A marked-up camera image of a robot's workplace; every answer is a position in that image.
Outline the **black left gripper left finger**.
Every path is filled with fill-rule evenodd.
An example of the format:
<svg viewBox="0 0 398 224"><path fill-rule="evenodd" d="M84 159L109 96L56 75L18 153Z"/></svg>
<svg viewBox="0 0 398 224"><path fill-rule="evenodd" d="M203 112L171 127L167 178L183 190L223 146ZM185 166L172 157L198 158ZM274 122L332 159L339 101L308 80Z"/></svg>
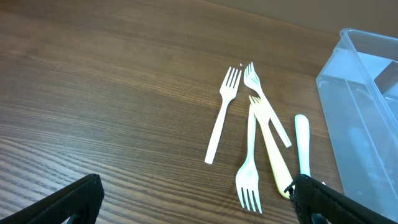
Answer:
<svg viewBox="0 0 398 224"><path fill-rule="evenodd" d="M104 199L98 174L89 174L1 220L1 224L95 223Z"/></svg>

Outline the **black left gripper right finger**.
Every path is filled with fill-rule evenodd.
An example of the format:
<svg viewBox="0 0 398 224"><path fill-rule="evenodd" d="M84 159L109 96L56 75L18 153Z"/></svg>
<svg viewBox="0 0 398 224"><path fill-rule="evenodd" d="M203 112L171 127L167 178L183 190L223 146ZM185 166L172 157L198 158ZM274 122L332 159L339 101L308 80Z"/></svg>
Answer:
<svg viewBox="0 0 398 224"><path fill-rule="evenodd" d="M305 174L289 185L289 199L300 224L397 224Z"/></svg>

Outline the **yellow plastic fork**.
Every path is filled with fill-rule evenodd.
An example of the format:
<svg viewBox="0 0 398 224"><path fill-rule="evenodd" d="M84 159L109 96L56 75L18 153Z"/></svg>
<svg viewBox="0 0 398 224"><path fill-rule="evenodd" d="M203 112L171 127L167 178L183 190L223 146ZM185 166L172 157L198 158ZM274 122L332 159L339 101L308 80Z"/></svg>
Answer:
<svg viewBox="0 0 398 224"><path fill-rule="evenodd" d="M269 121L271 120L270 112L268 112L266 105L259 97L249 96L249 100L251 103L251 107L254 110L254 115L258 120L262 130L262 135L266 144L266 149L277 189L281 196L289 199L290 194L288 188L293 180L271 133L269 127Z"/></svg>

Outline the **white fork tines down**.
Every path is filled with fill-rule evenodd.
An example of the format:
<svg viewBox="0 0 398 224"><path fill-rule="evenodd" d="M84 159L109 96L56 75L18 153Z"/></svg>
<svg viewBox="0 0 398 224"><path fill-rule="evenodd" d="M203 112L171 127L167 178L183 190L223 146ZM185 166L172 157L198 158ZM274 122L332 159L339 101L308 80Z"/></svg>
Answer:
<svg viewBox="0 0 398 224"><path fill-rule="evenodd" d="M238 199L243 208L262 213L259 196L259 174L254 160L254 146L256 138L256 118L252 105L248 114L247 156L239 168L235 183Z"/></svg>

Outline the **light blue plastic fork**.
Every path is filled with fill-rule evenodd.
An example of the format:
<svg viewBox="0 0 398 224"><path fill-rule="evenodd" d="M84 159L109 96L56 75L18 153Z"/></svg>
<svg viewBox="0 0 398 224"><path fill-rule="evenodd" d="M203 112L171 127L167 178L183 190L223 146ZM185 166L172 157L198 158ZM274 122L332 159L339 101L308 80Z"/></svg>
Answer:
<svg viewBox="0 0 398 224"><path fill-rule="evenodd" d="M310 174L310 125L309 120L302 114L295 116L295 132L297 139L300 173Z"/></svg>

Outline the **clear white curved fork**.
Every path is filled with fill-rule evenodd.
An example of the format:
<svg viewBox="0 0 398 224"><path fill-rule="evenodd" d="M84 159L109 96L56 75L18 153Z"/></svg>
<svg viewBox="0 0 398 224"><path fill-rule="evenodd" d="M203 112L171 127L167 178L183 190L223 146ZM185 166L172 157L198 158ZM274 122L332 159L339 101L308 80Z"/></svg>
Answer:
<svg viewBox="0 0 398 224"><path fill-rule="evenodd" d="M276 115L274 109L272 108L271 104L269 103L268 99L266 98L262 88L260 79L254 69L253 62L250 62L244 71L244 84L249 87L250 89L254 90L262 100L262 102L267 106L271 114L271 122L274 125L277 133L279 134L282 142L284 143L285 147L290 147L292 145L282 123L280 122L278 116Z"/></svg>

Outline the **white plastic fork straight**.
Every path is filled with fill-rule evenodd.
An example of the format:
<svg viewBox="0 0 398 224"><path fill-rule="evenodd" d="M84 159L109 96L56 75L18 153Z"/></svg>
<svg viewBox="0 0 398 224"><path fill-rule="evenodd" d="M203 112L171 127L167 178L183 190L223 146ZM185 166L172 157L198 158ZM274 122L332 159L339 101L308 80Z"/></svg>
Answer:
<svg viewBox="0 0 398 224"><path fill-rule="evenodd" d="M227 74L221 84L220 95L222 98L222 103L217 119L215 121L215 125L211 134L211 138L205 156L205 163L207 164L212 164L214 161L221 133L223 130L223 125L228 105L231 102L231 100L235 99L237 95L241 73L242 71L240 69L229 67Z"/></svg>

